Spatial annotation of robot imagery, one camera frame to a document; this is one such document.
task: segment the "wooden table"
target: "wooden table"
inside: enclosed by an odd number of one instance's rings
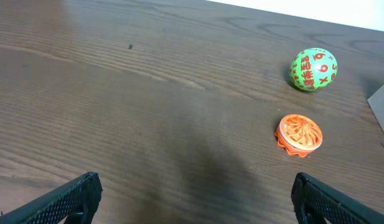
[[[295,90],[322,47],[335,82]],[[0,211],[90,170],[94,223],[296,223],[300,171],[384,213],[384,32],[192,0],[0,0]],[[322,146],[288,156],[291,113]]]

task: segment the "ball with red letters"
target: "ball with red letters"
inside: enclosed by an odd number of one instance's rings
[[[337,61],[327,50],[311,48],[299,52],[289,68],[291,81],[298,88],[314,91],[335,79]]]

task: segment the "toy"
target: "toy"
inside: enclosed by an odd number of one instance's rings
[[[299,52],[289,68],[291,81],[300,89],[314,91],[327,86],[337,74],[337,61],[328,51],[311,48]]]
[[[323,135],[313,120],[298,114],[285,116],[274,133],[278,146],[284,147],[289,155],[305,157],[317,149],[323,141]]]

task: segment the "white background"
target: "white background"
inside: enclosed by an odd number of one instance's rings
[[[384,0],[209,0],[384,31]]]

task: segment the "orange toy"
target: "orange toy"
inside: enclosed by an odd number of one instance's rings
[[[274,133],[278,146],[284,147],[289,155],[305,157],[317,149],[323,141],[323,135],[313,120],[298,114],[285,116]]]

